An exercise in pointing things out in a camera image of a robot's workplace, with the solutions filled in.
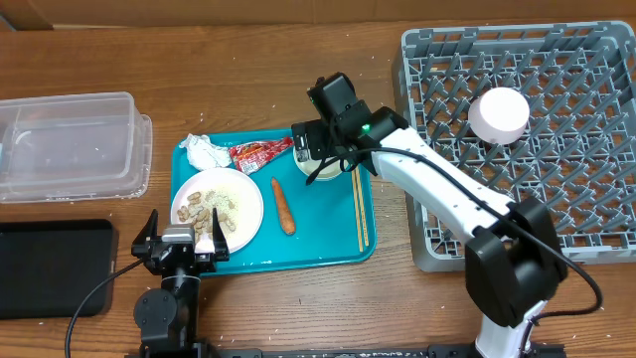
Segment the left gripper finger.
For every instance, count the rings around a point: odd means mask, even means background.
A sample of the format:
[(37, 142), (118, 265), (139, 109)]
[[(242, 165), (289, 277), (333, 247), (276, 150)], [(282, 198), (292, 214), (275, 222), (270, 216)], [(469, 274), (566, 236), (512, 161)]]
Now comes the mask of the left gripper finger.
[(140, 247), (157, 236), (158, 211), (153, 209), (148, 221), (133, 241), (134, 247)]
[(230, 253), (227, 240), (220, 225), (219, 215), (216, 208), (212, 214), (212, 240), (216, 255), (228, 255)]

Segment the white saucer bowl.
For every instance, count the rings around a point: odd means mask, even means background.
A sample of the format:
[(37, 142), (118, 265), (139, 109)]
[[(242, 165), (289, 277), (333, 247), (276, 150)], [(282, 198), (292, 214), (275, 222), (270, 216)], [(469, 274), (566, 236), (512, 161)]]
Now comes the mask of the white saucer bowl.
[[(293, 149), (294, 162), (298, 169), (305, 175), (312, 174), (320, 165), (320, 160), (313, 160), (306, 151), (299, 152)], [(323, 168), (316, 177), (317, 181), (332, 180), (342, 173), (338, 162), (332, 163)]]

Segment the wooden chopstick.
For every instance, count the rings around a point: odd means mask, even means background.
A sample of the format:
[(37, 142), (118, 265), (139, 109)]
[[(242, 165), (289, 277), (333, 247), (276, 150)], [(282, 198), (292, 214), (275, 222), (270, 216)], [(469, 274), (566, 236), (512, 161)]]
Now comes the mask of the wooden chopstick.
[(362, 191), (361, 172), (359, 168), (356, 168), (356, 170), (354, 171), (353, 177), (355, 178), (354, 181), (355, 181), (357, 195), (358, 195), (359, 215), (360, 215), (360, 222), (362, 225), (362, 243), (364, 244), (364, 248), (367, 248), (370, 245), (370, 243), (369, 243), (369, 233), (368, 233), (368, 226), (367, 226), (367, 216), (366, 216), (366, 210), (365, 210), (364, 195)]
[(359, 208), (359, 190), (358, 190), (358, 169), (352, 171), (351, 179), (352, 179), (352, 187), (353, 187), (353, 197), (354, 197), (354, 208), (355, 208), (355, 217), (356, 217), (356, 225), (357, 225), (357, 237), (358, 237), (358, 247), (359, 252), (362, 253), (364, 251), (364, 243), (362, 238), (362, 226), (361, 226), (361, 218), (360, 218), (360, 208)]

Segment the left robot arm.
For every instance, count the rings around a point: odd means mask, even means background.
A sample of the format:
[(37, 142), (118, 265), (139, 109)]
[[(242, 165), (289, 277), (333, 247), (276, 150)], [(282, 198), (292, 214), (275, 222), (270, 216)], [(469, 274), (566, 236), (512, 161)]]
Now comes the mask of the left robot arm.
[(131, 245), (131, 253), (148, 271), (161, 277), (161, 284), (143, 293), (135, 303), (133, 317), (140, 329), (140, 357), (218, 357), (220, 353), (197, 337), (201, 275), (217, 270), (230, 251), (218, 214), (212, 213), (213, 250), (197, 253), (191, 224), (168, 226), (157, 233), (158, 213)]

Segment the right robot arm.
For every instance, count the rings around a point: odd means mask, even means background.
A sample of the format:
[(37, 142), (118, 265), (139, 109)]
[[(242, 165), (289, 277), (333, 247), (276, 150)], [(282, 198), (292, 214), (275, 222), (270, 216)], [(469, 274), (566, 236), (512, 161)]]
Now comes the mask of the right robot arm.
[(446, 161), (388, 107), (363, 101), (291, 127), (297, 158), (362, 165), (430, 211), (464, 249), (466, 289), (483, 314), (464, 357), (536, 357), (530, 335), (566, 278), (548, 209), (489, 189)]

